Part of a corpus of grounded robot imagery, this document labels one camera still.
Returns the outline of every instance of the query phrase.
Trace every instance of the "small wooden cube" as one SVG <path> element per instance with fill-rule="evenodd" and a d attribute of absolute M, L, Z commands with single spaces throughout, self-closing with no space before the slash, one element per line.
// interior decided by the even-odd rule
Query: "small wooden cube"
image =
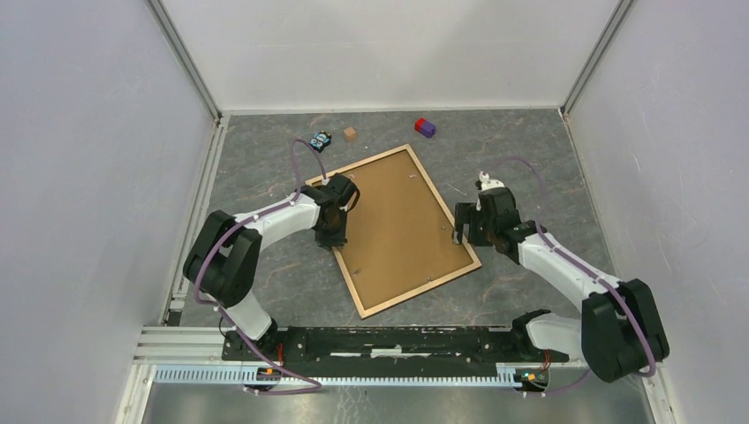
<path fill-rule="evenodd" d="M 344 138 L 348 142 L 352 142 L 352 141 L 356 140 L 356 130 L 354 130 L 351 127 L 346 128 L 344 130 Z"/>

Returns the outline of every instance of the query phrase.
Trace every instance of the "metal bracket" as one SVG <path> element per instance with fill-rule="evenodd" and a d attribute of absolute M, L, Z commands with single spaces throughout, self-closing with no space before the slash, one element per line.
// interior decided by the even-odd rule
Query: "metal bracket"
<path fill-rule="evenodd" d="M 154 382 L 188 384 L 299 385 L 294 378 L 269 381 L 263 378 L 262 366 L 250 365 L 159 365 Z M 323 386 L 394 386 L 394 387 L 521 387 L 515 382 L 514 367 L 496 366 L 496 376 L 486 377 L 310 377 Z"/>
<path fill-rule="evenodd" d="M 117 410 L 116 424 L 138 424 L 146 412 L 148 394 L 156 375 L 155 365 L 133 365 L 127 377 L 125 394 Z"/>
<path fill-rule="evenodd" d="M 181 311 L 185 307 L 189 282 L 182 277 L 182 264 L 185 263 L 185 259 L 187 259 L 187 255 L 190 253 L 190 248 L 193 245 L 195 238 L 198 237 L 200 226 L 206 219 L 208 201 L 210 201 L 213 183 L 216 179 L 216 171 L 218 170 L 218 162 L 221 158 L 223 140 L 226 138 L 226 130 L 229 126 L 230 118 L 231 117 L 227 116 L 221 119 L 221 122 L 216 127 L 214 135 L 206 149 L 205 162 L 203 163 L 200 180 L 198 180 L 193 196 L 193 206 L 190 209 L 190 215 L 187 217 L 187 222 L 185 224 L 185 235 L 182 240 L 180 240 L 180 248 L 178 253 L 175 254 L 170 267 L 171 291 L 163 303 L 164 313 L 162 318 L 162 323 L 169 326 L 179 325 L 179 320 L 182 315 Z"/>
<path fill-rule="evenodd" d="M 643 381 L 647 401 L 653 411 L 655 424 L 677 424 L 682 422 L 678 407 L 674 404 L 673 388 L 670 384 L 669 370 L 663 364 L 658 365 L 658 373 Z"/>
<path fill-rule="evenodd" d="M 135 348 L 135 365 L 221 362 L 223 336 L 216 328 L 144 327 Z"/>

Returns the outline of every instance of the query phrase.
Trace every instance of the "red block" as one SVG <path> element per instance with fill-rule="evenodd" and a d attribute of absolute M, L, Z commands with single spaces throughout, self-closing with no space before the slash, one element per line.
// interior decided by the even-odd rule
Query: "red block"
<path fill-rule="evenodd" d="M 426 119 L 423 117 L 420 117 L 418 121 L 416 121 L 416 125 L 413 126 L 413 129 L 418 131 L 421 129 L 421 126 L 424 125 L 424 123 L 427 122 Z"/>

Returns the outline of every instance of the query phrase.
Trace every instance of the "wooden frame border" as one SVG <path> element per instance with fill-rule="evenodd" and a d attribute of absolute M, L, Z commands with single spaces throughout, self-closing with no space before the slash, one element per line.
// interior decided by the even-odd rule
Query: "wooden frame border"
<path fill-rule="evenodd" d="M 367 159 L 363 159 L 361 161 L 358 161 L 356 163 L 352 163 L 350 165 L 344 166 L 343 168 L 338 168 L 337 170 L 331 170 L 328 172 L 328 177 L 334 174 L 340 174 L 343 172 L 347 172 L 349 170 L 353 170 L 355 168 L 359 168 L 359 166 L 366 165 L 368 163 L 372 163 L 375 161 L 378 161 L 380 159 L 383 159 L 385 157 L 388 157 L 390 155 L 394 155 L 396 153 L 400 152 L 408 152 L 408 155 L 411 157 L 411 160 L 416 165 L 416 169 L 419 170 L 419 173 L 421 174 L 421 177 L 424 178 L 424 181 L 427 182 L 427 186 L 429 187 L 429 190 L 431 190 L 432 194 L 435 196 L 435 199 L 437 200 L 437 203 L 439 203 L 440 208 L 442 208 L 444 214 L 447 216 L 448 220 L 450 221 L 450 224 L 454 227 L 455 226 L 455 217 L 450 212 L 450 209 L 445 204 L 442 196 L 437 191 L 437 188 L 435 187 L 435 184 L 432 182 L 432 179 L 427 174 L 427 171 L 424 170 L 424 166 L 419 161 L 419 158 L 416 157 L 416 154 L 413 152 L 413 149 L 411 148 L 411 145 L 404 144 L 403 146 L 399 148 L 393 148 L 391 150 L 388 150 L 386 152 L 380 153 L 379 155 L 374 155 L 372 157 L 368 157 Z M 316 178 L 311 178 L 306 181 L 308 185 L 314 185 L 317 183 L 322 182 L 322 176 L 318 176 Z M 351 278 L 351 273 L 349 272 L 349 269 L 346 267 L 346 264 L 344 262 L 343 256 L 340 254 L 338 249 L 333 249 L 333 254 L 336 256 L 336 261 L 338 262 L 338 266 L 341 268 L 341 272 L 344 274 L 344 280 L 346 280 L 346 285 L 349 288 L 349 292 L 351 293 L 353 297 L 354 304 L 356 304 L 356 309 L 359 311 L 359 315 L 361 318 L 367 318 L 369 316 L 372 316 L 374 314 L 377 314 L 389 307 L 393 307 L 397 305 L 398 303 L 401 303 L 403 301 L 406 301 L 410 298 L 413 298 L 415 296 L 420 295 L 421 293 L 428 292 L 435 287 L 445 284 L 459 276 L 462 276 L 464 274 L 467 274 L 473 270 L 476 270 L 481 267 L 481 262 L 479 261 L 479 257 L 476 256 L 476 253 L 473 250 L 473 247 L 468 244 L 465 239 L 463 240 L 463 246 L 468 251 L 468 254 L 471 256 L 472 263 L 468 266 L 465 266 L 461 269 L 457 269 L 453 272 L 450 272 L 446 276 L 442 276 L 440 278 L 437 278 L 434 281 L 431 281 L 429 283 L 426 283 L 424 285 L 421 285 L 413 290 L 407 291 L 399 296 L 396 296 L 393 299 L 386 300 L 378 305 L 375 305 L 373 307 L 370 307 L 369 309 L 365 309 L 361 305 L 361 299 L 359 298 L 359 293 L 356 291 L 356 287 L 353 284 L 353 280 Z"/>

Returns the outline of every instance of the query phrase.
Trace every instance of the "red and purple block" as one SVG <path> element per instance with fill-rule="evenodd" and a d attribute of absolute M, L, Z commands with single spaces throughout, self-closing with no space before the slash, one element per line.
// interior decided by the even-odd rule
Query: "red and purple block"
<path fill-rule="evenodd" d="M 420 117 L 419 120 L 416 121 L 416 125 L 413 126 L 413 129 L 428 139 L 434 137 L 437 132 L 437 127 L 423 117 Z"/>

